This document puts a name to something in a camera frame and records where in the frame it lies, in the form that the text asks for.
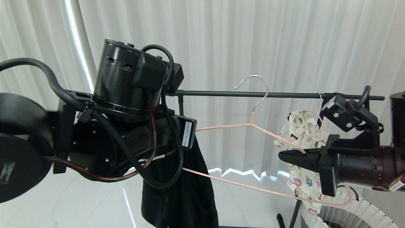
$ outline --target white wicker basket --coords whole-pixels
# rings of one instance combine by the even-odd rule
[[[326,202],[341,204],[348,200],[349,195],[337,193],[336,197],[326,197]],[[301,228],[398,228],[381,210],[363,198],[353,200],[349,206],[322,206],[321,213],[316,216],[308,212],[301,204]]]

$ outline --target black garment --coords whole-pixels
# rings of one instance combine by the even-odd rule
[[[160,149],[168,153],[173,147]],[[157,181],[168,181],[175,174],[178,154],[150,163],[149,174]],[[208,174],[197,139],[184,151],[184,167]],[[177,182],[166,189],[156,189],[146,182],[142,190],[142,216],[157,228],[218,228],[214,191],[208,177],[182,171]]]

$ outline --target cable connector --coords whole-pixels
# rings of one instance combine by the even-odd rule
[[[92,102],[86,102],[86,108],[77,115],[78,121],[86,123],[91,120],[93,110],[94,104]]]

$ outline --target silver metal hook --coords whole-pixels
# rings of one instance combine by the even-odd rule
[[[238,88],[242,85],[242,83],[243,83],[246,79],[248,79],[248,78],[250,78],[250,77],[258,77],[258,78],[260,78],[262,81],[264,81],[264,83],[266,84],[266,94],[265,94],[264,97],[253,107],[252,112],[254,112],[254,110],[256,109],[256,107],[257,107],[260,103],[262,103],[262,102],[264,101],[264,99],[267,98],[267,95],[269,94],[269,85],[267,84],[266,80],[265,80],[264,78],[262,78],[261,76],[259,76],[259,75],[250,75],[250,76],[247,76],[245,79],[243,79],[243,80],[239,83],[239,85],[236,86],[236,87],[234,87],[233,89],[238,89]]]

